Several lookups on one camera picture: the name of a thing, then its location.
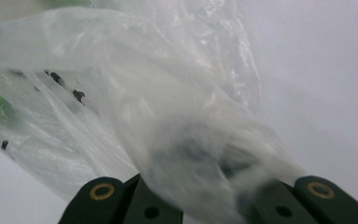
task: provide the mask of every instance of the gray surface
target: gray surface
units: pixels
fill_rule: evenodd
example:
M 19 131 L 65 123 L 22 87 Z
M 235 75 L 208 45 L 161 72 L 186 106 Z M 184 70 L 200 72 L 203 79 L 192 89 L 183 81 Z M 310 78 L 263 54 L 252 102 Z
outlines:
M 43 8 L 9 2 L 0 0 L 0 21 L 18 18 L 16 8 L 28 15 Z M 358 199 L 358 0 L 246 5 L 264 93 L 259 117 L 310 174 Z M 0 223 L 55 223 L 64 207 L 0 153 Z

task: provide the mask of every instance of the crumpled plastic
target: crumpled plastic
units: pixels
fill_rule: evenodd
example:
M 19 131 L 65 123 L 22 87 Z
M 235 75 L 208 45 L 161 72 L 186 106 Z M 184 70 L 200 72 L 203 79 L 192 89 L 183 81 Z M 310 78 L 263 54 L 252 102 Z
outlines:
M 66 199 L 139 172 L 192 217 L 244 223 L 240 196 L 300 169 L 254 118 L 239 4 L 93 1 L 0 24 L 0 148 Z

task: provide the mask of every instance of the brass screw hole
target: brass screw hole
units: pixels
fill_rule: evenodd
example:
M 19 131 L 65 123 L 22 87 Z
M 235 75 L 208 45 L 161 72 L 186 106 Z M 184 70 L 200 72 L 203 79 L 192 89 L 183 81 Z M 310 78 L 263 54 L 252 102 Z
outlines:
M 112 184 L 102 183 L 94 186 L 94 188 L 89 191 L 89 196 L 95 201 L 101 201 L 112 196 L 113 192 L 115 192 L 115 187 L 113 187 Z
M 315 196 L 323 199 L 334 199 L 336 194 L 330 187 L 319 182 L 310 182 L 307 185 L 308 190 Z

